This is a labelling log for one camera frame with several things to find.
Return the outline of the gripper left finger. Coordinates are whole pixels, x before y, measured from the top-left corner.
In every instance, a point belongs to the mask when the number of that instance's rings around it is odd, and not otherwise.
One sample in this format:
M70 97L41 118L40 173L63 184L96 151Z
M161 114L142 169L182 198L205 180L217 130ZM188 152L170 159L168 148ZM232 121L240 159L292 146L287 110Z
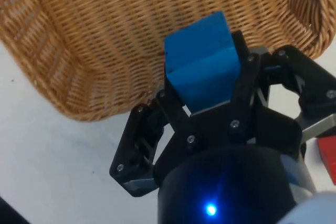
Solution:
M172 127L174 135L167 145L165 164L181 161L193 146L187 139L195 137L195 128L183 106L165 78L163 88L149 103L140 103L131 110L109 170L131 196L142 197L160 186L153 161L166 125Z

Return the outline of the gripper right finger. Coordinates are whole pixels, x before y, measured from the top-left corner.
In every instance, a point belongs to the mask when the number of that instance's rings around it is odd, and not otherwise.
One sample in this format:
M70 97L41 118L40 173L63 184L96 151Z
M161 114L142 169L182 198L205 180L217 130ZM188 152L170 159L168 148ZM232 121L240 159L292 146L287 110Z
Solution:
M335 77L292 45L270 54L251 52L240 31L233 33L241 71L230 101L230 133L239 140L249 136L269 139L271 125L284 133L309 140L335 127ZM298 95L296 119L269 109L270 87L281 84Z

